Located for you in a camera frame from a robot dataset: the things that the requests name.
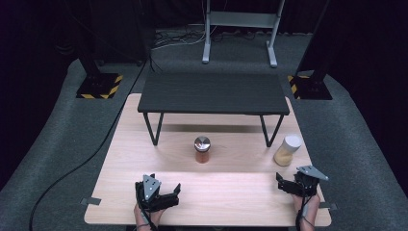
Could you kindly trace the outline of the black stand with striped base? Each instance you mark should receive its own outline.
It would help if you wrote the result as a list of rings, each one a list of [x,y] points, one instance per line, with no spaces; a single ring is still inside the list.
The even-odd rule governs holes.
[[[325,0],[325,5],[319,16],[317,26],[314,30],[313,36],[307,45],[305,53],[296,69],[295,74],[288,77],[295,99],[309,99],[309,100],[331,100],[332,96],[324,84],[324,77],[329,66],[328,59],[324,53],[316,52],[317,40],[316,36],[319,34],[319,27],[325,17],[330,0]],[[312,68],[312,74],[309,76],[302,76],[300,72],[307,71],[307,65],[315,62],[316,66]]]
[[[122,76],[118,73],[101,72],[97,67],[91,41],[91,6],[89,0],[71,0],[71,19],[76,30],[76,50],[86,72],[82,84],[76,91],[78,98],[107,99],[115,95]]]

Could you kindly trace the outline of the yellow spice jar white lid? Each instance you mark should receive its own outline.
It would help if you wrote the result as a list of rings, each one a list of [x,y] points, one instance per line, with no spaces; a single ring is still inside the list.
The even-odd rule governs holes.
[[[281,167],[288,166],[293,159],[293,154],[299,149],[303,144],[303,141],[298,135],[288,135],[286,136],[278,150],[273,156],[275,163]]]

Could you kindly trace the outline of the person's right hand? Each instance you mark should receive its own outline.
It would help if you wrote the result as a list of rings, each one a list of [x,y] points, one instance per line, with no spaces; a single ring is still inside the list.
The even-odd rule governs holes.
[[[308,198],[292,195],[296,213],[295,227],[297,231],[315,231],[316,217],[320,204],[320,197],[316,194]]]

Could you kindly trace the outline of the person's left hand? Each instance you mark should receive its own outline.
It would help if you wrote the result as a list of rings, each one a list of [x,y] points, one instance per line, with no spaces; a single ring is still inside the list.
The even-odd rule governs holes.
[[[144,213],[138,204],[134,208],[134,216],[136,222],[136,231],[153,231],[150,224],[154,224],[158,227],[160,224],[160,219],[164,213],[164,210],[160,210],[153,213]]]

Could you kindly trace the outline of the grey metal stand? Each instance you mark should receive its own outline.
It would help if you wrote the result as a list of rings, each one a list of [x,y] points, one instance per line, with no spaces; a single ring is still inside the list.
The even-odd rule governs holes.
[[[269,65],[272,68],[277,67],[277,59],[274,52],[274,42],[278,32],[282,12],[286,0],[279,0],[276,13],[236,13],[236,12],[218,12],[211,10],[211,0],[205,3],[205,42],[202,55],[202,63],[207,64],[210,61],[211,53],[211,27],[246,27],[246,28],[269,28],[271,30],[270,39],[266,42]]]

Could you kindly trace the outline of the orange spice jar silver lid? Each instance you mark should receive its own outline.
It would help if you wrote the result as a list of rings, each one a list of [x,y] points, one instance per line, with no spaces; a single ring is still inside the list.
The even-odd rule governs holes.
[[[195,160],[199,164],[205,164],[210,159],[211,141],[205,136],[200,136],[194,140]]]

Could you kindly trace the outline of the black desktop shelf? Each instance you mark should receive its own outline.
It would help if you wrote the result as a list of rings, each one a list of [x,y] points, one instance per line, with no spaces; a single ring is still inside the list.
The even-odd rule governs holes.
[[[266,146],[265,117],[284,118],[289,106],[277,77],[266,74],[172,73],[146,78],[138,112],[144,117],[153,144],[159,142],[165,114],[215,114],[258,116]]]

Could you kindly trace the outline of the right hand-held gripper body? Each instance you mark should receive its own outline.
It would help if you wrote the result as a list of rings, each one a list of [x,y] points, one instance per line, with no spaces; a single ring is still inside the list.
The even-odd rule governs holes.
[[[283,180],[278,183],[278,189],[285,193],[291,193],[302,197],[317,194],[317,186],[320,180],[328,181],[329,177],[323,174],[314,166],[298,167],[294,180]]]

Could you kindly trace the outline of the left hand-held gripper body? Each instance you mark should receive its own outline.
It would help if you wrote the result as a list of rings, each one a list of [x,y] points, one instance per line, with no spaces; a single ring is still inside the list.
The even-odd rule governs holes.
[[[145,212],[157,212],[179,204],[179,194],[160,194],[161,182],[150,175],[143,175],[141,182],[135,183],[136,200]]]

